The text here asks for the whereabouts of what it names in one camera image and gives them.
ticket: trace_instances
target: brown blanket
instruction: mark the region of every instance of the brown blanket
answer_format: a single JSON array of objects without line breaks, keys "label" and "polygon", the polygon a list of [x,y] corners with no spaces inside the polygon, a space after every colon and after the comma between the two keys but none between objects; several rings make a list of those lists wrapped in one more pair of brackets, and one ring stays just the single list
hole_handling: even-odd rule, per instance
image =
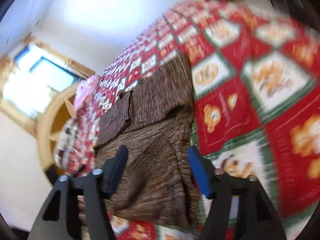
[{"label": "brown blanket", "polygon": [[129,152],[117,192],[106,201],[108,211],[129,220],[197,226],[199,193],[187,159],[193,108],[189,60],[178,55],[101,117],[96,166],[122,144]]}]

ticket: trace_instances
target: quilt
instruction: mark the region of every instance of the quilt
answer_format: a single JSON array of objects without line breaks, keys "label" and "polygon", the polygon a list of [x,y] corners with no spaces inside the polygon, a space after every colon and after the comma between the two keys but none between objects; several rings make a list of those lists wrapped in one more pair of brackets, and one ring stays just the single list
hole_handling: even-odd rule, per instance
[{"label": "quilt", "polygon": [[[104,71],[80,116],[68,172],[82,164],[82,175],[94,168],[99,117],[119,94],[178,53],[187,53],[195,100],[191,144],[230,175],[256,175],[288,240],[294,240],[320,197],[319,44],[313,29],[255,6],[217,0],[176,4]],[[209,208],[202,197],[201,225]],[[235,218],[232,211],[226,239],[232,239]],[[191,240],[202,229],[110,219],[119,240]]]}]

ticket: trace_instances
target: teddy bear print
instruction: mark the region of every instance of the teddy bear print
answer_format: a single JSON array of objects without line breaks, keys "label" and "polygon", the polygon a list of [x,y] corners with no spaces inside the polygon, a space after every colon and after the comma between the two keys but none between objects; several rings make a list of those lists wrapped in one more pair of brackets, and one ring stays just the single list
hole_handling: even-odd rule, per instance
[{"label": "teddy bear print", "polygon": [[238,94],[237,93],[231,94],[228,97],[228,107],[229,107],[230,110],[233,110],[235,108],[236,103],[237,103],[237,99],[238,99]]},{"label": "teddy bear print", "polygon": [[218,75],[218,66],[214,63],[208,63],[196,72],[196,83],[198,85],[210,84]]},{"label": "teddy bear print", "polygon": [[254,171],[252,171],[253,163],[248,162],[244,169],[240,171],[239,169],[239,161],[233,160],[231,163],[228,163],[228,159],[225,159],[221,163],[221,168],[228,173],[230,176],[239,177],[239,178],[247,178],[249,175],[256,175]]},{"label": "teddy bear print", "polygon": [[272,62],[254,72],[252,79],[260,86],[259,92],[265,91],[268,97],[272,97],[277,91],[291,86],[291,79],[284,78],[283,73],[284,65],[281,62]]},{"label": "teddy bear print", "polygon": [[214,37],[219,40],[223,40],[229,38],[230,36],[234,35],[232,31],[228,28],[228,26],[224,22],[219,22],[215,25],[210,27],[211,33]]},{"label": "teddy bear print", "polygon": [[313,115],[304,125],[297,125],[290,131],[292,153],[302,157],[320,153],[320,116]]},{"label": "teddy bear print", "polygon": [[318,179],[320,177],[320,158],[311,161],[308,169],[308,177],[310,179]]},{"label": "teddy bear print", "polygon": [[204,123],[207,126],[207,132],[212,133],[214,128],[221,120],[221,111],[217,106],[206,105],[204,107]]},{"label": "teddy bear print", "polygon": [[310,43],[308,45],[293,45],[292,55],[297,59],[298,62],[306,64],[311,67],[318,52],[319,44]]}]

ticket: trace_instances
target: bolt head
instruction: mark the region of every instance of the bolt head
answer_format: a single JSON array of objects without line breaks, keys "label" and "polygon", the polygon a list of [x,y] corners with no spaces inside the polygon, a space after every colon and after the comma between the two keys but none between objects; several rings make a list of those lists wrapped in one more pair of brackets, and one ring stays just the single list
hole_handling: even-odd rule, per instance
[{"label": "bolt head", "polygon": [[218,168],[218,169],[215,169],[215,170],[214,170],[214,173],[215,173],[216,175],[223,175],[223,174],[224,174],[224,170],[221,169],[221,168]]},{"label": "bolt head", "polygon": [[93,174],[93,175],[100,175],[100,174],[102,174],[102,169],[94,169],[94,170],[92,171],[92,174]]},{"label": "bolt head", "polygon": [[255,175],[249,175],[248,178],[249,178],[250,181],[257,181],[258,180],[258,177],[255,176]]},{"label": "bolt head", "polygon": [[68,180],[68,178],[69,178],[69,177],[68,177],[67,175],[62,175],[62,176],[59,177],[58,180],[61,181],[61,182],[63,182],[63,181]]}]

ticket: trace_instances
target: white square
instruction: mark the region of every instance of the white square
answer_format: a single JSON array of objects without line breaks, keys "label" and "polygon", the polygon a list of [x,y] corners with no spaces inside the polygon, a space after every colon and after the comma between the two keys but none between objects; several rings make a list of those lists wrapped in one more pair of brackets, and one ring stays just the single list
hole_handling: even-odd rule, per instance
[{"label": "white square", "polygon": [[159,41],[159,49],[163,49],[167,46],[171,41],[173,41],[173,36],[171,33],[166,35],[161,41]]},{"label": "white square", "polygon": [[161,30],[161,28],[163,27],[163,26],[165,26],[167,23],[165,22],[165,20],[162,18],[160,21],[159,21],[159,23],[157,24],[157,28],[159,29],[159,30]]},{"label": "white square", "polygon": [[119,81],[120,81],[120,78],[115,81],[115,83],[114,83],[112,88],[116,88],[118,86],[118,84],[119,84]]},{"label": "white square", "polygon": [[119,236],[129,227],[129,221],[127,219],[116,216],[112,216],[110,224],[116,236]]},{"label": "white square", "polygon": [[170,30],[170,27],[168,25],[164,26],[161,30],[159,30],[159,36],[164,35]]},{"label": "white square", "polygon": [[156,40],[153,40],[151,43],[149,43],[149,44],[146,46],[146,49],[145,49],[144,51],[145,51],[145,52],[148,52],[148,51],[150,51],[151,49],[153,49],[156,45],[157,45],[157,41],[156,41]]},{"label": "white square", "polygon": [[219,47],[223,47],[235,41],[240,34],[240,27],[221,19],[205,28],[209,38]]},{"label": "white square", "polygon": [[152,55],[150,58],[148,58],[147,61],[142,63],[141,65],[141,73],[144,74],[148,70],[152,69],[156,65],[156,55]]},{"label": "white square", "polygon": [[108,80],[108,83],[107,83],[106,88],[108,88],[108,87],[111,85],[111,83],[112,83],[112,78],[110,78],[110,79]]},{"label": "white square", "polygon": [[177,229],[158,226],[160,240],[193,240],[191,233],[183,233]]},{"label": "white square", "polygon": [[160,65],[163,65],[165,63],[167,63],[170,59],[174,58],[175,56],[177,56],[177,50],[174,49],[173,51],[171,51],[167,56],[165,56],[163,58],[163,60],[161,60]]},{"label": "white square", "polygon": [[231,76],[227,65],[214,53],[192,69],[192,82],[196,95],[215,87]]},{"label": "white square", "polygon": [[219,9],[218,13],[220,14],[221,17],[229,19],[229,17],[238,10],[239,10],[238,6],[236,6],[233,3],[229,3],[223,8]]},{"label": "white square", "polygon": [[278,48],[288,40],[295,38],[295,30],[289,24],[271,22],[270,24],[258,27],[256,36],[260,40]]},{"label": "white square", "polygon": [[215,9],[219,6],[220,6],[219,2],[215,0],[209,0],[203,3],[203,7],[208,8],[210,10]]},{"label": "white square", "polygon": [[137,84],[138,84],[138,80],[136,80],[136,81],[133,82],[130,86],[128,86],[128,87],[125,89],[125,92],[133,89]]},{"label": "white square", "polygon": [[172,27],[177,31],[181,27],[185,26],[187,24],[187,20],[185,18],[179,19],[175,24],[172,25]]},{"label": "white square", "polygon": [[124,89],[124,84],[125,84],[125,78],[123,78],[123,79],[121,80],[120,84],[118,85],[117,93],[118,93],[120,90]]},{"label": "white square", "polygon": [[190,26],[189,28],[187,28],[186,30],[184,30],[179,36],[178,39],[180,41],[181,44],[185,43],[189,38],[191,38],[192,36],[197,35],[198,32],[196,30],[196,28],[194,26]]},{"label": "white square", "polygon": [[132,62],[129,72],[139,67],[140,64],[141,64],[141,57],[137,58],[135,61]]},{"label": "white square", "polygon": [[247,178],[253,174],[258,177],[261,185],[265,189],[268,189],[268,175],[265,173],[265,165],[260,148],[261,144],[259,141],[253,140],[247,144],[223,152],[212,163],[216,168],[225,170],[230,176]]},{"label": "white square", "polygon": [[266,112],[293,96],[310,79],[293,61],[279,52],[268,55],[260,62],[247,63],[244,73],[250,80],[255,97]]},{"label": "white square", "polygon": [[194,13],[196,13],[198,11],[197,8],[195,7],[189,7],[187,10],[185,10],[182,14],[186,17],[189,17],[191,15],[193,15]]},{"label": "white square", "polygon": [[193,15],[192,17],[192,20],[195,22],[195,23],[198,23],[200,20],[202,19],[207,19],[209,18],[211,15],[208,11],[199,11],[197,12],[196,14]]},{"label": "white square", "polygon": [[177,13],[174,13],[172,15],[170,15],[169,17],[167,17],[168,21],[172,24],[174,23],[176,20],[178,20],[180,18],[180,16]]}]

